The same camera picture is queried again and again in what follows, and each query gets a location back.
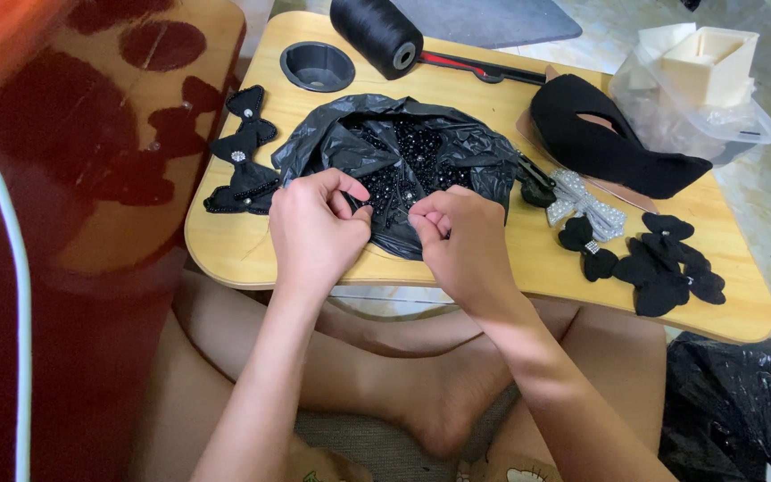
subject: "white cable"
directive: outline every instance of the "white cable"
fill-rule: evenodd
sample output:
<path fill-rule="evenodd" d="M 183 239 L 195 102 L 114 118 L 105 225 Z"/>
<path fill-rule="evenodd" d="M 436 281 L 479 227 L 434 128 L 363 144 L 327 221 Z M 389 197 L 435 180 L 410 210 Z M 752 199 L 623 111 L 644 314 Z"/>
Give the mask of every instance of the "white cable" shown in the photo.
<path fill-rule="evenodd" d="M 17 388 L 16 388 L 16 482 L 28 482 L 32 430 L 32 287 L 28 277 L 26 245 L 16 219 L 8 186 L 0 172 L 0 209 L 8 232 L 16 268 Z"/>

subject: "gray mat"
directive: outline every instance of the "gray mat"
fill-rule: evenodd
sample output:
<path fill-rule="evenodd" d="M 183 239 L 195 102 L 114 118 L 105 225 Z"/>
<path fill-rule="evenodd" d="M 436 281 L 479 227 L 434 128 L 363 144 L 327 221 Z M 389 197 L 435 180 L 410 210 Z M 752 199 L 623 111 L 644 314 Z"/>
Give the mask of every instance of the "gray mat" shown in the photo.
<path fill-rule="evenodd" d="M 502 392 L 473 427 L 460 454 L 462 460 L 472 463 L 487 452 L 518 399 L 516 385 Z M 412 436 L 382 420 L 300 410 L 295 432 L 312 447 L 325 447 L 364 466 L 375 482 L 453 482 L 456 478 L 457 460 L 437 461 Z"/>
<path fill-rule="evenodd" d="M 501 49 L 582 35 L 552 0 L 391 0 L 427 37 Z"/>

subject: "black round container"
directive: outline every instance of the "black round container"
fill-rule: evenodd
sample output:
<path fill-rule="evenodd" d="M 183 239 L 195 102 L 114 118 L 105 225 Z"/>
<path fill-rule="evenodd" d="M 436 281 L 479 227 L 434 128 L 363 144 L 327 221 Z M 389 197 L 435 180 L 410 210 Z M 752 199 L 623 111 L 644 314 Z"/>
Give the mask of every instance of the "black round container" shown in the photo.
<path fill-rule="evenodd" d="M 337 92 L 356 77 L 356 66 L 347 54 L 320 42 L 300 42 L 284 49 L 281 70 L 294 85 L 314 92 Z"/>

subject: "hand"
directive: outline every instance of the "hand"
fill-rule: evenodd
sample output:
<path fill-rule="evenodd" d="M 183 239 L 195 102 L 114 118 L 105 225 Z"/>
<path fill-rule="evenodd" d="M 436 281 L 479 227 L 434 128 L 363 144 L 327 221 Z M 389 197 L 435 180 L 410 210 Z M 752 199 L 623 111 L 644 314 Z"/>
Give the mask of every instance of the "hand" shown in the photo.
<path fill-rule="evenodd" d="M 410 224 L 436 282 L 469 316 L 484 317 L 508 298 L 523 298 L 510 271 L 500 204 L 452 186 L 415 203 Z"/>
<path fill-rule="evenodd" d="M 360 201 L 370 199 L 365 186 L 334 168 L 294 179 L 273 194 L 276 285 L 290 283 L 324 299 L 359 258 L 371 238 L 373 208 L 353 214 L 343 192 Z"/>

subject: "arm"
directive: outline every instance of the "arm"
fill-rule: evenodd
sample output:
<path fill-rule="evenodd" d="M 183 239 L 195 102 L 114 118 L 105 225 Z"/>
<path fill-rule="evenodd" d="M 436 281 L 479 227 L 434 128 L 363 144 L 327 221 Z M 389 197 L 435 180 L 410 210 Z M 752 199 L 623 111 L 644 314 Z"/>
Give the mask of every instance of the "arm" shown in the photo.
<path fill-rule="evenodd" d="M 193 481 L 284 479 L 317 314 L 371 235 L 370 207 L 353 214 L 341 191 L 369 198 L 358 181 L 335 169 L 297 179 L 273 195 L 273 299 Z"/>
<path fill-rule="evenodd" d="M 416 203 L 410 222 L 439 285 L 502 353 L 565 480 L 674 482 L 517 289 L 504 214 L 498 204 L 457 186 Z"/>

